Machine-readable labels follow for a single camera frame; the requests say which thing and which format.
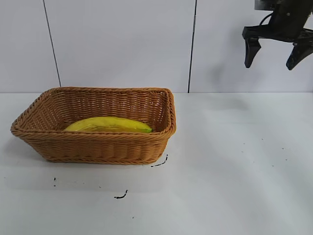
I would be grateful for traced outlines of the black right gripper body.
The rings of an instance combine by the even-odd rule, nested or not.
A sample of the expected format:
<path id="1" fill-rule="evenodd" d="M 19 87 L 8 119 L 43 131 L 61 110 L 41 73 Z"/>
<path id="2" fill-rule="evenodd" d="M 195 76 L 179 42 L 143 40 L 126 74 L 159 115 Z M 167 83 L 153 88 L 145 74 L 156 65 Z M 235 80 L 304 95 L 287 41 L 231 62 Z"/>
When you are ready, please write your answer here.
<path id="1" fill-rule="evenodd" d="M 242 36 L 247 48 L 260 48 L 259 39 L 295 45 L 313 43 L 313 31 L 304 28 L 313 11 L 311 0 L 276 0 L 273 6 L 273 12 L 266 17 L 269 18 L 267 24 L 264 24 L 265 20 L 261 20 L 258 25 L 244 27 Z"/>

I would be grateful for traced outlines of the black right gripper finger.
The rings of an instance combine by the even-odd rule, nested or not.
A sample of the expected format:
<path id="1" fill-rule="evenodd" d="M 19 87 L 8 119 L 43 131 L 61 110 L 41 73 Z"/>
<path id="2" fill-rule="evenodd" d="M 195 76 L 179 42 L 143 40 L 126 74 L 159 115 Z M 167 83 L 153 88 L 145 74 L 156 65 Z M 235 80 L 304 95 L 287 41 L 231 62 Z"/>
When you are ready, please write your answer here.
<path id="1" fill-rule="evenodd" d="M 294 45 L 293 50 L 286 62 L 288 70 L 293 70 L 302 60 L 313 53 L 312 45 Z"/>
<path id="2" fill-rule="evenodd" d="M 245 46 L 246 46 L 245 67 L 250 68 L 256 54 L 261 49 L 261 45 L 259 43 L 258 38 L 247 38 L 245 39 Z"/>

